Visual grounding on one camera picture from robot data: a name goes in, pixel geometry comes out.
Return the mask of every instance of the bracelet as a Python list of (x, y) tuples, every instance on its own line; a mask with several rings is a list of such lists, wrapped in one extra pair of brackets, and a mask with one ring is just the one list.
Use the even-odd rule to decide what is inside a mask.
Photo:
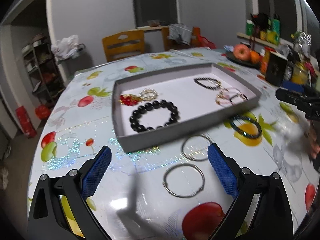
[[(247, 132), (241, 130), (239, 127), (237, 127), (234, 124), (235, 120), (245, 120), (245, 121), (248, 121), (248, 122), (254, 124), (258, 129), (258, 133), (257, 134), (248, 134)], [(230, 119), (230, 125), (233, 128), (233, 130), (235, 130), (236, 132), (240, 133), (243, 137), (246, 137), (248, 139), (258, 139), (262, 134), (262, 129), (261, 129), (260, 124), (257, 121), (255, 121), (254, 119), (252, 119), (250, 117), (247, 117), (247, 116), (243, 116), (243, 115), (235, 115), (235, 116), (233, 116)]]
[(153, 101), (152, 103), (146, 103), (144, 106), (139, 106), (137, 110), (134, 110), (132, 112), (132, 116), (129, 118), (129, 121), (131, 123), (131, 128), (136, 132), (144, 132), (144, 131), (150, 131), (154, 130), (153, 127), (145, 128), (144, 125), (139, 124), (139, 118), (142, 114), (145, 114), (147, 111), (152, 111), (153, 109), (159, 109), (162, 108), (168, 108), (168, 110), (171, 112), (170, 119), (168, 122), (164, 124), (164, 126), (171, 125), (173, 123), (176, 123), (179, 119), (179, 111), (178, 108), (172, 103), (167, 102), (165, 100), (161, 100), (159, 103), (158, 101)]
[[(202, 177), (202, 186), (194, 193), (192, 193), (191, 195), (187, 195), (187, 196), (182, 196), (182, 195), (178, 195), (178, 194), (175, 194), (173, 193), (171, 190), (168, 189), (168, 183), (167, 183), (167, 176), (168, 174), (173, 171), (174, 169), (178, 168), (178, 167), (181, 167), (181, 166), (189, 166), (191, 168), (194, 168), (196, 171), (198, 171)], [(199, 192), (203, 191), (204, 190), (204, 183), (205, 183), (205, 178), (204, 178), (204, 175), (202, 173), (202, 171), (197, 167), (195, 166), (194, 164), (191, 164), (191, 163), (180, 163), (180, 164), (177, 164), (175, 166), (172, 166), (170, 167), (169, 169), (167, 169), (167, 171), (164, 173), (164, 176), (163, 176), (163, 182), (162, 182), (162, 185), (164, 186), (164, 188), (172, 195), (172, 196), (175, 196), (175, 197), (179, 197), (179, 198), (191, 198), (191, 197), (194, 197), (195, 195), (197, 195)]]
[[(229, 94), (229, 93), (232, 93), (233, 90), (235, 90), (235, 94), (233, 94), (232, 96)], [(238, 98), (240, 97), (242, 99), (242, 101), (247, 101), (248, 98), (241, 93), (241, 91), (237, 88), (223, 88), (220, 93), (217, 95), (216, 97), (216, 104), (219, 105), (219, 106), (222, 106), (222, 105), (235, 105), (234, 102), (232, 102), (232, 100), (234, 98)]]
[(187, 139), (184, 141), (184, 143), (183, 143), (182, 146), (181, 146), (181, 153), (182, 153), (182, 155), (183, 155), (184, 157), (186, 157), (187, 159), (189, 159), (189, 160), (191, 160), (191, 161), (202, 162), (202, 161), (207, 160), (207, 159), (208, 159), (208, 156), (207, 156), (206, 158), (204, 158), (204, 159), (196, 159), (196, 158), (193, 158), (193, 157), (191, 157), (191, 156), (186, 155), (185, 152), (184, 152), (184, 146), (185, 146), (186, 142), (187, 142), (189, 139), (191, 139), (192, 137), (196, 137), (196, 136), (203, 137), (203, 138), (205, 138), (206, 140), (208, 140), (209, 145), (212, 144), (212, 141), (210, 140), (210, 138), (207, 137), (207, 136), (205, 136), (205, 135), (203, 135), (203, 134), (193, 135), (193, 136), (190, 136), (189, 138), (187, 138)]
[[(215, 87), (211, 87), (211, 86), (204, 85), (201, 82), (199, 82), (199, 80), (209, 81), (210, 83), (216, 84), (216, 86)], [(221, 88), (221, 82), (219, 80), (217, 80), (217, 79), (214, 79), (214, 78), (195, 78), (194, 82), (196, 84), (204, 87), (204, 88), (211, 89), (211, 90), (217, 90), (217, 89)]]
[(139, 96), (143, 101), (151, 101), (157, 98), (158, 93), (154, 89), (145, 88), (139, 93)]

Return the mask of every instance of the chair backrest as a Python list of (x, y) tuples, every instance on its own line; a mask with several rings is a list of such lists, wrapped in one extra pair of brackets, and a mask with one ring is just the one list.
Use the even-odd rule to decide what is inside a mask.
[[(168, 51), (169, 49), (172, 48), (172, 40), (168, 39), (169, 36), (169, 27), (163, 27), (161, 29), (161, 33), (162, 33), (162, 40), (163, 40), (163, 45), (164, 45), (164, 50)], [(199, 27), (193, 27), (192, 30), (192, 37), (191, 37), (191, 42), (190, 42), (190, 46), (191, 47), (200, 47), (201, 44), (197, 38), (197, 36), (200, 36), (200, 28)]]
[[(122, 33), (117, 33), (102, 39), (104, 53), (107, 61), (114, 61), (133, 55), (144, 53), (144, 31), (133, 30)], [(119, 54), (127, 54), (126, 56), (116, 57)]]

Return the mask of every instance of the green bottle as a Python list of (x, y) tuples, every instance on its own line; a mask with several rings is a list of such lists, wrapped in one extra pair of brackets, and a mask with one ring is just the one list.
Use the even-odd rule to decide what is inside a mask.
[(275, 35), (275, 44), (278, 45), (280, 42), (280, 17), (277, 14), (274, 14), (272, 19), (272, 31), (276, 32)]

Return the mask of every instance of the glass jar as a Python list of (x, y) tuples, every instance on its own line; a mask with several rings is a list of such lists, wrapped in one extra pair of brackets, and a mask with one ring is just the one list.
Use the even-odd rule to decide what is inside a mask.
[(308, 82), (308, 70), (300, 62), (296, 62), (291, 77), (291, 82), (304, 85)]

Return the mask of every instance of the fruit-patterned tablecloth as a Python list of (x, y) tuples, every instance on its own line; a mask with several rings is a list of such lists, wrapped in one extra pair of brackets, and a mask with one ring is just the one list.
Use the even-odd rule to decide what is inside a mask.
[[(115, 137), (111, 120), (115, 80), (204, 61), (218, 63), (262, 92), (259, 107), (246, 113), (259, 122), (262, 136), (244, 138), (223, 120), (202, 134), (217, 143), (240, 167), (249, 167), (255, 174), (269, 176), (276, 171), (281, 175), (296, 231), (319, 181), (319, 174), (308, 158), (308, 121), (303, 112), (278, 101), (276, 88), (265, 82), (257, 70), (236, 65), (220, 52), (205, 48), (143, 54), (76, 75), (61, 95), (40, 137), (29, 178), (28, 208), (41, 174), (51, 178), (64, 176), (71, 169), (79, 169), (107, 145), (112, 150), (112, 162), (87, 203), (113, 239), (182, 239), (184, 236), (188, 240), (201, 236), (206, 239), (233, 201), (225, 194), (210, 163), (192, 162), (183, 157), (180, 148), (186, 138), (126, 154)], [(238, 126), (248, 133), (257, 131), (251, 123)], [(201, 159), (208, 144), (202, 137), (193, 137), (186, 142), (184, 150)], [(198, 195), (181, 199), (170, 195), (162, 181), (169, 167), (186, 162), (202, 170), (205, 186)], [(168, 183), (173, 192), (190, 195), (198, 190), (202, 179), (196, 170), (182, 167), (170, 173)], [(62, 197), (61, 201), (73, 231), (81, 235), (67, 199)], [(241, 232), (250, 223), (254, 207), (253, 201), (253, 210)]]

